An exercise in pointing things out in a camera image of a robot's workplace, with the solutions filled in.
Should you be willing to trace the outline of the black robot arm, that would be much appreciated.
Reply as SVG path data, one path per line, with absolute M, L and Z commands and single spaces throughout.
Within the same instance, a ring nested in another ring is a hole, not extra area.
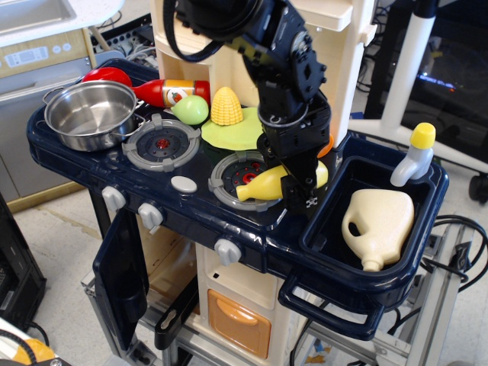
M 223 46 L 241 54 L 258 89 L 258 150 L 269 169 L 287 173 L 279 181 L 286 208 L 317 205 L 331 108 L 320 90 L 326 66 L 299 12 L 289 1 L 165 1 L 162 18 L 169 46 L 184 61 L 198 63 Z

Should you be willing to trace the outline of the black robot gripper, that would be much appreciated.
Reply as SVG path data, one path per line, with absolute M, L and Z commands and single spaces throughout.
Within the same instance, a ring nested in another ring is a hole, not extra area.
M 315 99 L 297 117 L 283 117 L 258 112 L 263 134 L 257 139 L 267 169 L 282 166 L 284 206 L 298 212 L 315 205 L 318 167 L 317 154 L 329 142 L 331 108 L 326 99 Z

